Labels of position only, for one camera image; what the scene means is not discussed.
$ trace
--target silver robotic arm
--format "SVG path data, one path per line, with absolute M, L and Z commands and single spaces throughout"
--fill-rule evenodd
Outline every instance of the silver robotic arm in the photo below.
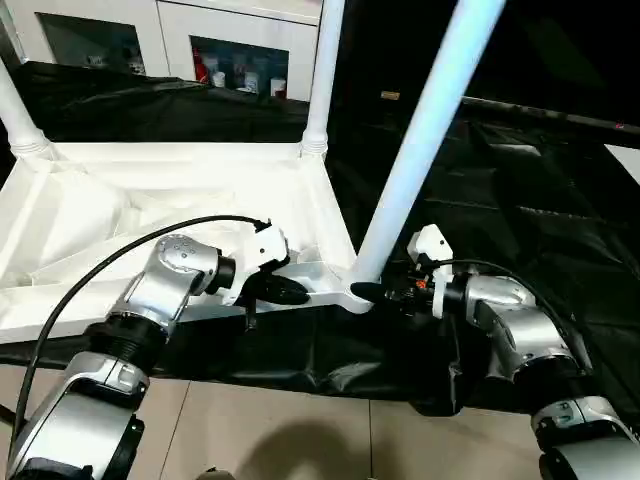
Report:
M 416 265 L 408 287 L 365 283 L 352 285 L 352 292 L 442 321 L 454 313 L 482 330 L 492 345 L 487 375 L 512 382 L 531 415 L 543 479 L 640 478 L 638 438 L 588 374 L 590 361 L 577 333 L 561 335 L 532 292 L 513 278 L 454 274 L 453 262 L 447 264 L 453 252 L 435 225 L 413 236 L 408 253 Z
M 287 255 L 273 226 L 229 257 L 184 235 L 161 238 L 105 321 L 85 332 L 89 350 L 71 360 L 18 436 L 8 478 L 126 478 L 144 431 L 135 412 L 189 298 L 217 294 L 230 305 L 261 266 Z

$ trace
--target floor tile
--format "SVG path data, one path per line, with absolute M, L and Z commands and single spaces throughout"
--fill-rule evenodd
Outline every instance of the floor tile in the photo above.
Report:
M 529 417 L 465 409 L 428 418 L 410 405 L 371 402 L 377 480 L 539 480 Z
M 61 371 L 38 370 L 34 380 L 27 418 L 40 404 L 61 375 Z M 0 403 L 15 409 L 24 368 L 0 366 Z M 179 380 L 152 380 L 138 418 L 145 422 L 145 434 L 138 447 L 138 455 L 129 475 L 130 480 L 160 478 L 162 464 L 171 443 L 180 408 L 187 392 L 188 382 Z M 0 470 L 5 471 L 11 430 L 0 425 Z
M 0 366 L 0 403 L 14 411 L 16 403 L 18 402 L 22 379 L 24 378 L 24 370 L 23 367 L 14 367 L 11 365 Z M 47 393 L 49 393 L 49 390 L 55 385 L 61 374 L 62 372 L 59 370 L 40 369 L 36 371 L 36 377 L 31 387 L 31 395 L 29 396 L 29 403 L 27 404 L 27 418 L 29 418 L 38 405 L 40 405 L 40 402 Z M 10 437 L 11 427 L 0 423 L 0 478 L 3 478 L 1 476 L 4 475 L 7 468 Z
M 192 382 L 162 478 L 364 480 L 369 440 L 366 400 Z

